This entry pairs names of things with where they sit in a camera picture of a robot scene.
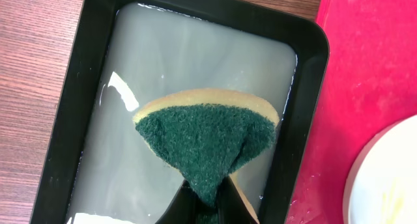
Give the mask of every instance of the black tongs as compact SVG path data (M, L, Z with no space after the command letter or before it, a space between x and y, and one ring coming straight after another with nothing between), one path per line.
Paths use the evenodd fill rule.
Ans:
M168 209L156 224L195 224L198 214L218 214L219 224L257 224L230 177L223 179L217 192L216 208L203 204L184 181Z

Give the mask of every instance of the wood grain surface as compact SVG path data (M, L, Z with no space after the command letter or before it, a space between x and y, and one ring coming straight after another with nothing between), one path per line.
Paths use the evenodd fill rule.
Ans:
M313 20L320 0L245 0ZM0 223L28 223L83 0L0 0Z

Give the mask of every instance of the green scouring pad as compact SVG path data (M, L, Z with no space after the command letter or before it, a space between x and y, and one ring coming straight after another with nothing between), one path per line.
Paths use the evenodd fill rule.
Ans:
M134 117L151 150L211 207L222 180L275 143L278 121L266 100L221 89L172 94Z

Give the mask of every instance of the white plate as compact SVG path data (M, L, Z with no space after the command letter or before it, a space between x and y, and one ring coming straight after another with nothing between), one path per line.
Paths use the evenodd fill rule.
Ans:
M343 196L345 224L417 223L417 115L383 130L361 151Z

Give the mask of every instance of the tray rim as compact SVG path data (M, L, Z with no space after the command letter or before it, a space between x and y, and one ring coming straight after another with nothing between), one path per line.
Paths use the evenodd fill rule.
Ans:
M328 41L312 21L240 0L84 0L30 223L65 222L115 15L133 2L285 42L294 49L294 82L258 213L262 224L285 223L326 70Z

